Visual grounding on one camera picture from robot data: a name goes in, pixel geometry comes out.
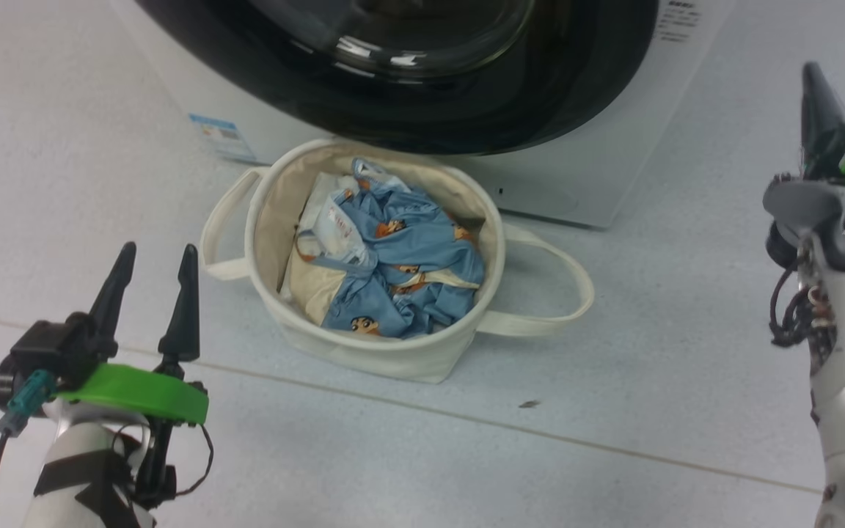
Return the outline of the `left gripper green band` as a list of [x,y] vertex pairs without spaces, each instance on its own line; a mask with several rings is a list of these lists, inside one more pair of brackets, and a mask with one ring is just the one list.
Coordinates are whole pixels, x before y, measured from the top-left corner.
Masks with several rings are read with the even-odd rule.
[[[89,315],[97,337],[114,341],[122,300],[136,260],[136,244],[125,243],[92,304]],[[167,332],[158,344],[164,363],[154,371],[124,364],[98,365],[85,384],[56,399],[56,440],[78,428],[100,428],[98,450],[126,458],[128,489],[139,507],[156,508],[192,494],[207,479],[178,489],[177,470],[167,460],[175,428],[201,429],[208,437],[209,397],[201,381],[184,381],[174,363],[200,357],[200,293],[198,251],[186,245],[178,271],[179,292]]]

